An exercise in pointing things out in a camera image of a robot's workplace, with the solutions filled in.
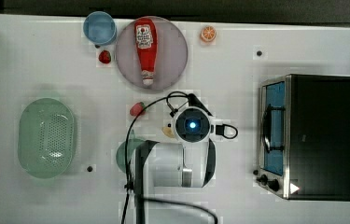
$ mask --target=red fruit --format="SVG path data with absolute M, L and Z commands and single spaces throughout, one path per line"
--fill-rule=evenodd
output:
M 136 103 L 134 106 L 132 106 L 129 113 L 132 116 L 137 116 L 140 113 L 140 111 L 142 111 L 144 108 L 145 108 L 145 104 L 143 104 L 143 102 L 139 102 L 139 103 Z
M 111 62 L 110 52 L 108 52 L 107 50 L 102 51 L 99 54 L 99 62 L 101 62 L 101 63 L 110 63 Z

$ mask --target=black oven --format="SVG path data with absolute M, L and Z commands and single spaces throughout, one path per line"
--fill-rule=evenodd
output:
M 289 200 L 350 201 L 350 77 L 260 86 L 259 185 Z

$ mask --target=black cable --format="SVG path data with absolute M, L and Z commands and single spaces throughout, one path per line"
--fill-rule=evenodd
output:
M 169 106 L 169 108 L 171 109 L 171 116 L 173 117 L 175 115 L 175 113 L 178 111 L 178 109 L 174 109 L 172 107 L 172 105 L 169 103 L 169 98 L 172 98 L 172 94 L 175 94 L 175 93 L 180 93 L 180 94 L 183 94 L 184 96 L 188 96 L 185 92 L 183 91 L 172 91 L 171 93 L 169 93 L 169 95 L 167 96 L 166 98 L 166 104 Z
M 142 113 L 144 111 L 146 111 L 147 108 L 151 107 L 152 105 L 156 104 L 157 102 L 165 100 L 165 99 L 168 100 L 168 98 L 175 98 L 175 97 L 188 98 L 187 95 L 184 92 L 181 92 L 184 95 L 174 95 L 174 96 L 172 96 L 172 93 L 175 93 L 175 92 L 171 92 L 168 96 L 162 97 L 162 98 L 152 102 L 151 104 L 147 105 L 146 107 L 144 107 L 143 110 L 140 111 L 136 115 L 136 117 L 133 119 L 133 121 L 131 123 L 131 126 L 129 127 L 128 132 L 126 134 L 126 140 L 125 140 L 125 174 L 126 174 L 126 178 L 127 178 L 127 183 L 125 185 L 125 188 L 127 190 L 127 193 L 126 193 L 126 200 L 125 200 L 125 204 L 124 204 L 124 209 L 122 211 L 121 224 L 125 223 L 126 210 L 127 210 L 127 207 L 128 207 L 128 200 L 129 200 L 129 190 L 133 189 L 133 179 L 132 179 L 132 175 L 130 174 L 130 162 L 128 162 L 128 140 L 129 140 L 129 135 L 131 133 L 132 127 L 133 127 L 134 123 L 136 122 L 136 120 L 140 117 L 140 115 L 142 115 Z
M 225 137 L 225 138 L 227 138 L 227 139 L 234 139 L 234 138 L 236 138 L 236 136 L 238 136 L 238 129 L 237 129 L 237 128 L 233 127 L 233 126 L 230 125 L 230 124 L 223 124 L 222 126 L 223 126 L 223 127 L 230 127 L 230 128 L 232 128 L 232 129 L 234 129 L 234 130 L 235 130 L 235 135 L 234 135 L 234 136 L 231 136 L 231 137 L 228 137 L 227 135 L 222 134 L 221 136 L 223 136 L 223 137 Z
M 124 204 L 124 210 L 122 211 L 122 220 L 121 223 L 125 223 L 125 216 L 126 216 L 126 209 L 128 207 L 128 201 L 129 201 L 129 193 L 126 192 L 126 199 L 125 199 L 125 204 Z
M 215 220 L 215 224 L 218 224 L 218 218 L 216 216 L 216 214 L 214 214 L 213 212 L 207 210 L 206 208 L 193 204 L 193 203 L 181 203 L 181 202 L 175 202 L 175 201 L 168 201 L 168 200 L 163 200 L 163 199 L 154 199 L 154 198 L 143 198 L 145 201 L 148 202 L 152 202 L 152 203 L 169 203 L 169 204 L 175 204 L 175 205 L 183 205 L 183 206 L 187 206 L 187 207 L 192 207 L 192 208 L 196 208 L 199 210 L 204 211 L 205 213 L 209 214 L 214 220 Z

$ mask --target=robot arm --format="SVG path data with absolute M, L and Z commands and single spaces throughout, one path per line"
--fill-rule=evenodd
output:
M 216 167 L 217 135 L 228 125 L 216 119 L 194 94 L 189 106 L 172 110 L 172 132 L 178 143 L 145 141 L 133 153 L 131 171 L 137 224 L 145 223 L 146 197 L 154 187 L 202 188 L 213 177 Z

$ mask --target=ketchup label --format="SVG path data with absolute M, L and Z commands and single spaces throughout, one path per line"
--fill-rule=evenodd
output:
M 148 24 L 136 26 L 136 42 L 140 49 L 149 49 L 153 43 L 151 29 Z

